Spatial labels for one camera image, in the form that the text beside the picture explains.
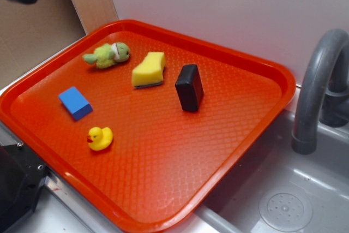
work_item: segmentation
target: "green stuffed toy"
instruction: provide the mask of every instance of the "green stuffed toy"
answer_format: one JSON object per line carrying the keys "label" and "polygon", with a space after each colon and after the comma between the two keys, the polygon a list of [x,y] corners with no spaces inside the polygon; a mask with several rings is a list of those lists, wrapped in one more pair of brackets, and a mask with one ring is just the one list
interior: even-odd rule
{"label": "green stuffed toy", "polygon": [[93,54],[85,54],[83,60],[92,65],[96,63],[97,68],[108,68],[120,62],[125,62],[130,57],[129,47],[121,42],[112,45],[104,44],[96,48]]}

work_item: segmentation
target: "yellow rubber duck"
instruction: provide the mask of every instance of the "yellow rubber duck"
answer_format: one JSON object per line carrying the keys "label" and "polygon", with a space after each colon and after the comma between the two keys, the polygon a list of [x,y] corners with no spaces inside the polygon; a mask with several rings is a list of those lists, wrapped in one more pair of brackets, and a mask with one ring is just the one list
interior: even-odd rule
{"label": "yellow rubber duck", "polygon": [[107,148],[113,140],[113,132],[110,128],[91,128],[88,132],[87,142],[92,150],[99,151]]}

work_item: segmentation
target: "sink drain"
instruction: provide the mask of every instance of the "sink drain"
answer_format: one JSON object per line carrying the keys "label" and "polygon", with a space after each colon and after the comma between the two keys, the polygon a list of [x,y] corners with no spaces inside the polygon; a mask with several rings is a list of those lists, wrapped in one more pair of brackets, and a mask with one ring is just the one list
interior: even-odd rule
{"label": "sink drain", "polygon": [[312,207],[304,192],[293,188],[274,188],[260,201],[260,214],[273,229],[293,232],[311,220]]}

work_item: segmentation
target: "gray sink basin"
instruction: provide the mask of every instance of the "gray sink basin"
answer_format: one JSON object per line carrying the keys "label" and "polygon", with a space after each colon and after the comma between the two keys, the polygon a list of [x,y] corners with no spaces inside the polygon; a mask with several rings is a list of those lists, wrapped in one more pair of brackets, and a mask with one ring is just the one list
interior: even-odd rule
{"label": "gray sink basin", "polygon": [[284,111],[215,187],[204,220],[221,232],[349,232],[349,137],[320,125],[317,150],[300,155],[293,119]]}

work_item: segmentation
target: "blue sponge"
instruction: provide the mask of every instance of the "blue sponge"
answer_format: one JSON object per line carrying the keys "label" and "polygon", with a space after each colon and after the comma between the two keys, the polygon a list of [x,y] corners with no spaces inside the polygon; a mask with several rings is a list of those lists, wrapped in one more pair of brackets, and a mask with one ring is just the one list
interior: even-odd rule
{"label": "blue sponge", "polygon": [[76,87],[71,87],[58,97],[75,120],[85,117],[85,115],[93,110],[87,99],[77,90]]}

